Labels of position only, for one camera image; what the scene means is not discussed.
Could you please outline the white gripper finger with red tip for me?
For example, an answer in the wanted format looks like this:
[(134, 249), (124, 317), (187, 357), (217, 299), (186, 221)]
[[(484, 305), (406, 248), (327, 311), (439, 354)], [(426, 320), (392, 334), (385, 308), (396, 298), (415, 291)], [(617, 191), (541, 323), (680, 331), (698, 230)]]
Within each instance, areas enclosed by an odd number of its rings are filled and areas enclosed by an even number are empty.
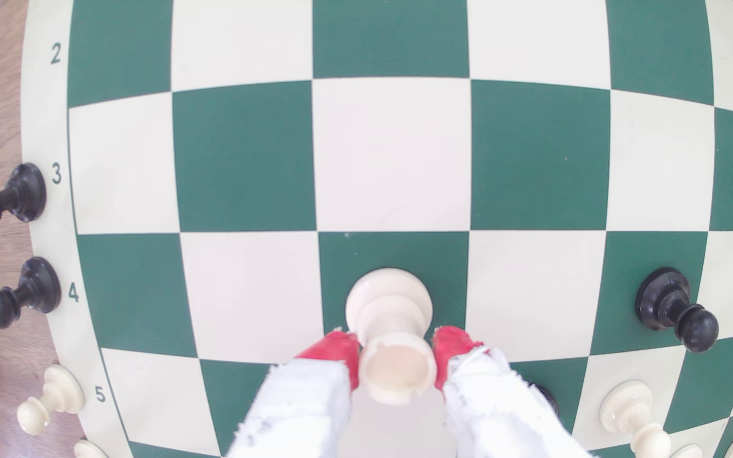
[(358, 388), (356, 334), (335, 329), (270, 367), (228, 457), (336, 457)]
[(432, 348), (457, 457), (591, 457), (501, 349), (455, 326), (437, 328)]

